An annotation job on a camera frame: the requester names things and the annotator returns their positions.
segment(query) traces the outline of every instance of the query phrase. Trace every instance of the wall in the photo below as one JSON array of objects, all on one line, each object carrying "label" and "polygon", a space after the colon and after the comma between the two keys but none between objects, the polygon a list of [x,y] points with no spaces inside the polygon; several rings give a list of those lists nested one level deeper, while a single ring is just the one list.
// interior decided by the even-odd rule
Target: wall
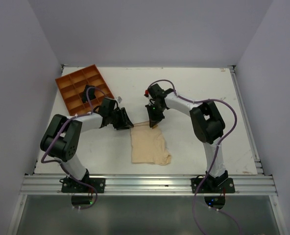
[{"label": "wall", "polygon": [[290,0],[274,0],[237,65],[237,78],[290,230]]},{"label": "wall", "polygon": [[59,68],[29,3],[0,0],[0,234],[35,164]]},{"label": "wall", "polygon": [[29,0],[72,66],[235,65],[272,0]]}]

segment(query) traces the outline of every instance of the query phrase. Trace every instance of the purple cable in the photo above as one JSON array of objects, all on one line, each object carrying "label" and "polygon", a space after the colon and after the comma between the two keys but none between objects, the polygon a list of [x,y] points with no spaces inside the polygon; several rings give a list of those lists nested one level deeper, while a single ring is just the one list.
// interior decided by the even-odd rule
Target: purple cable
[{"label": "purple cable", "polygon": [[[99,90],[99,91],[101,91],[105,96],[107,96],[101,89],[99,89],[99,88],[97,88],[97,87],[90,87],[90,88],[88,88],[87,90],[86,90],[86,98],[87,98],[87,100],[89,101],[89,104],[90,104],[90,106],[91,106],[91,108],[92,108],[92,111],[93,111],[93,105],[91,104],[91,101],[90,101],[90,99],[89,99],[89,95],[88,95],[88,90],[89,89],[91,89],[91,88],[95,88],[95,89],[97,89],[97,90]],[[76,179],[75,177],[73,177],[64,167],[63,167],[63,165],[61,164],[61,161],[58,161],[58,160],[48,160],[48,161],[45,161],[45,158],[46,158],[46,156],[48,155],[48,153],[51,151],[51,149],[52,149],[52,147],[54,146],[54,144],[57,142],[57,140],[58,140],[58,138],[60,137],[60,135],[63,133],[63,131],[64,131],[64,129],[66,128],[66,126],[69,124],[69,122],[71,122],[72,120],[74,120],[74,119],[76,119],[76,118],[79,118],[79,117],[84,117],[84,116],[89,116],[89,115],[91,115],[91,113],[87,113],[87,114],[80,114],[80,115],[76,115],[76,116],[73,116],[72,118],[70,118],[70,119],[68,119],[63,125],[62,125],[62,127],[60,128],[60,130],[58,131],[58,133],[57,133],[57,135],[55,136],[55,138],[53,139],[53,141],[51,142],[51,144],[49,145],[49,147],[47,148],[47,150],[45,151],[45,153],[44,153],[44,155],[43,155],[43,157],[42,157],[42,159],[41,159],[41,163],[58,163],[58,164],[60,164],[60,166],[61,166],[61,168],[62,168],[62,170],[71,178],[71,179],[73,179],[74,181],[76,181],[78,184],[81,184],[81,185],[84,185],[84,186],[86,186],[86,187],[89,187],[89,188],[91,188],[93,191],[94,191],[94,193],[96,194],[96,197],[95,197],[95,199],[94,199],[94,202],[92,203],[92,204],[90,204],[89,206],[86,206],[86,207],[77,207],[77,209],[80,209],[80,210],[84,210],[84,209],[88,209],[88,208],[90,208],[92,205],[94,205],[95,204],[95,202],[97,201],[97,190],[93,187],[93,186],[91,186],[91,185],[89,185],[89,184],[86,184],[86,183],[83,183],[83,182],[81,182],[80,180],[78,180],[78,179]]]},{"label": "purple cable", "polygon": [[93,105],[92,105],[92,103],[91,103],[91,100],[90,100],[90,98],[89,98],[89,95],[88,95],[88,91],[89,91],[90,89],[96,89],[96,90],[100,91],[101,93],[103,93],[106,97],[108,97],[108,96],[105,94],[105,92],[103,92],[103,91],[102,91],[101,89],[99,89],[98,87],[89,87],[89,88],[86,90],[86,98],[87,98],[88,103],[90,104],[90,107],[91,107],[92,112],[93,112],[94,107],[93,107]]},{"label": "purple cable", "polygon": [[[219,151],[219,147],[220,147],[220,144],[221,142],[228,136],[231,134],[231,132],[235,129],[235,127],[237,126],[237,122],[238,122],[238,117],[237,117],[237,114],[235,112],[235,110],[232,108],[231,105],[229,105],[228,103],[220,100],[220,99],[205,99],[205,100],[199,100],[199,101],[193,101],[193,100],[190,100],[190,99],[187,99],[187,98],[184,98],[180,95],[177,94],[176,92],[176,89],[175,89],[175,86],[174,84],[170,81],[170,80],[167,80],[167,79],[160,79],[160,80],[157,80],[153,83],[151,83],[149,85],[149,87],[151,87],[153,84],[157,83],[157,82],[161,82],[161,81],[164,81],[164,82],[169,82],[171,85],[172,85],[172,88],[173,88],[173,92],[174,94],[179,97],[180,99],[186,101],[186,102],[189,102],[189,103],[193,103],[193,104],[198,104],[198,103],[203,103],[203,102],[206,102],[206,101],[215,101],[215,102],[219,102],[219,103],[222,103],[224,104],[225,106],[227,106],[233,113],[233,116],[234,116],[234,124],[232,126],[232,128],[218,141],[217,143],[217,146],[216,146],[216,150],[215,150],[215,154],[214,154],[214,159],[209,167],[209,170],[207,171],[205,177],[202,179],[202,181],[198,184],[196,190],[195,190],[195,194],[194,194],[194,197],[193,197],[193,204],[192,204],[192,213],[193,213],[193,218],[194,218],[194,221],[196,223],[196,225],[198,226],[199,230],[204,234],[204,235],[207,235],[206,232],[204,231],[204,229],[201,227],[201,225],[199,224],[197,218],[196,218],[196,214],[195,214],[195,203],[196,203],[196,197],[197,197],[197,193],[200,189],[200,187],[203,185],[203,183],[205,182],[205,180],[207,179],[207,177],[209,176],[209,173],[211,171],[211,169],[213,168],[214,164],[215,164],[215,161],[216,161],[216,158],[217,158],[217,155],[218,155],[218,151]],[[239,229],[239,234],[242,235],[243,232],[242,232],[242,229],[239,225],[239,223],[237,222],[236,218],[234,218],[232,215],[230,215],[229,213],[227,212],[224,212],[224,211],[221,211],[219,210],[219,212],[221,212],[222,214],[230,217],[237,225],[238,229]]]}]

